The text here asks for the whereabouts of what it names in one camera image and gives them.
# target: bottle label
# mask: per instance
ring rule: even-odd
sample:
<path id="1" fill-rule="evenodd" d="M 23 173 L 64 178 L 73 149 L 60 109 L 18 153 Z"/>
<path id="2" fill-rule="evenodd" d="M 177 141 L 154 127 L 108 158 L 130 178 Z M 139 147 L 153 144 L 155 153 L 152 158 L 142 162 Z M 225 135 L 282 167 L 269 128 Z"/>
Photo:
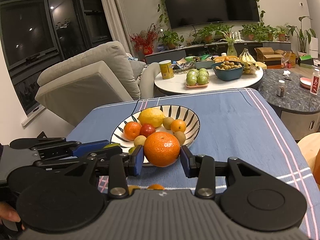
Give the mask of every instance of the bottle label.
<path id="1" fill-rule="evenodd" d="M 319 77 L 314 76 L 311 92 L 316 94 L 318 92 L 318 87 L 319 87 Z"/>

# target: striped ceramic bowl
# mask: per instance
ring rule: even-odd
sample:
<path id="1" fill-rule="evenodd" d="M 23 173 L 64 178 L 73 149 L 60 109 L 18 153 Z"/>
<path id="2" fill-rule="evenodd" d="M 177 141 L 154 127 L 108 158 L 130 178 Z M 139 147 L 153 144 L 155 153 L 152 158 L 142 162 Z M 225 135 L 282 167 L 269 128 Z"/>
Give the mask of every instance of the striped ceramic bowl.
<path id="1" fill-rule="evenodd" d="M 196 139 L 199 130 L 200 130 L 200 120 L 198 116 L 190 109 L 183 107 L 183 106 L 155 106 L 154 108 L 160 109 L 166 117 L 172 117 L 173 119 L 182 119 L 186 122 L 187 129 L 185 131 L 186 141 L 184 145 L 189 147 L 193 141 Z M 124 153 L 128 153 L 131 147 L 134 147 L 133 141 L 129 141 L 125 138 L 123 134 L 123 129 L 126 123 L 128 122 L 139 122 L 138 117 L 140 112 L 137 112 L 128 118 L 126 118 L 123 122 L 121 122 L 118 127 L 116 127 L 115 131 L 111 136 L 111 143 L 120 143 L 122 151 Z M 168 132 L 171 133 L 171 130 L 167 130 L 166 128 L 161 125 L 160 127 L 156 128 L 157 132 Z"/>

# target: wooden stool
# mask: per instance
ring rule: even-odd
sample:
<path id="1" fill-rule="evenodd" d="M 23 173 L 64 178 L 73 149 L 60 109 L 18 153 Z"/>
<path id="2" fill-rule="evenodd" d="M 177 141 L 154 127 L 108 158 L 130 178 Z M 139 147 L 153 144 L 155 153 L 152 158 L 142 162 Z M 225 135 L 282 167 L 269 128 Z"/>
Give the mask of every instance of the wooden stool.
<path id="1" fill-rule="evenodd" d="M 298 146 L 303 157 L 306 159 L 308 166 L 311 169 L 311 172 L 313 173 L 316 157 L 320 150 L 320 132 L 307 135 L 301 141 L 298 142 Z"/>

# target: sofa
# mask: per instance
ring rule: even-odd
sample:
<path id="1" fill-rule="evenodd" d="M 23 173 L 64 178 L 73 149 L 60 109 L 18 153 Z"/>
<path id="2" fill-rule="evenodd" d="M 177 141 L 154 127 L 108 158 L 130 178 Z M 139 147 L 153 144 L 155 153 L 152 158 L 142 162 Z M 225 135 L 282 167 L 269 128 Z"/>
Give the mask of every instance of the sofa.
<path id="1" fill-rule="evenodd" d="M 158 63 L 129 60 L 122 44 L 112 41 L 44 70 L 36 101 L 76 126 L 98 106 L 153 98 L 159 73 Z"/>

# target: pink tray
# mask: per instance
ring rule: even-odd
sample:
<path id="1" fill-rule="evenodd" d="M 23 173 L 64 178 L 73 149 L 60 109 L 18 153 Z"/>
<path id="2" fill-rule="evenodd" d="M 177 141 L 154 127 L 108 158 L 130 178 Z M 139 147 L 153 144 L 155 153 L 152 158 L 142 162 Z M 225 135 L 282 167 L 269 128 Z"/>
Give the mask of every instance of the pink tray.
<path id="1" fill-rule="evenodd" d="M 187 88 L 205 88 L 205 87 L 207 87 L 209 85 L 209 83 L 208 84 L 205 84 L 205 85 L 197 85 L 197 86 L 187 86 L 186 85 L 186 87 Z"/>
<path id="2" fill-rule="evenodd" d="M 300 82 L 301 82 L 301 85 L 304 87 L 304 88 L 309 88 L 311 87 L 311 79 L 309 78 L 300 78 Z"/>

